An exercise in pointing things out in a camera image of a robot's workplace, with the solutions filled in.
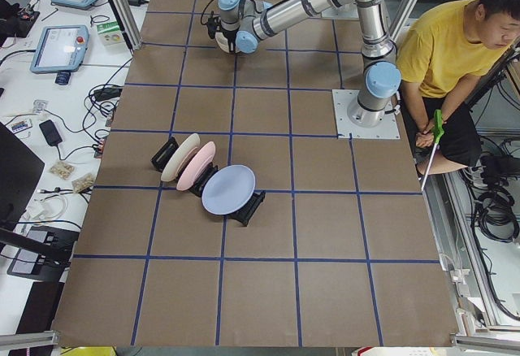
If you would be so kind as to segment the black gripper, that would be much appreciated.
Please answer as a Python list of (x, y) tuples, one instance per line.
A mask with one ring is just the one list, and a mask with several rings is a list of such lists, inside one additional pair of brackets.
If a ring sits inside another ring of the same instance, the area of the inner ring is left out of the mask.
[(238, 13), (225, 11), (222, 14), (210, 13), (206, 21), (207, 33), (210, 39), (215, 39), (217, 33), (222, 33), (227, 39), (228, 51), (236, 53), (236, 35), (240, 28)]

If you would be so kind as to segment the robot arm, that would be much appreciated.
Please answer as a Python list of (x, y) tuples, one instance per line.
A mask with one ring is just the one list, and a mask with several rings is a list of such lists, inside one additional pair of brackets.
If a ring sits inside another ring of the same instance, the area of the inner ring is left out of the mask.
[(357, 12), (363, 59), (362, 86), (347, 108), (351, 122), (364, 128), (379, 125), (387, 104), (397, 93), (401, 74), (396, 66), (397, 46), (384, 18), (384, 0), (282, 0), (270, 4), (262, 0), (212, 0), (217, 10), (201, 16), (209, 38), (229, 53), (252, 54), (262, 41), (293, 26), (327, 20), (327, 11), (349, 4)]

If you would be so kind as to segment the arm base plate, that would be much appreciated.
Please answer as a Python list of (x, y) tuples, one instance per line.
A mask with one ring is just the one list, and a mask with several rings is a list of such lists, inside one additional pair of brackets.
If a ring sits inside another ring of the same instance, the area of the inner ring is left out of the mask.
[(381, 111), (368, 111), (358, 104), (357, 89), (333, 89), (332, 105), (339, 139), (400, 140), (392, 99)]

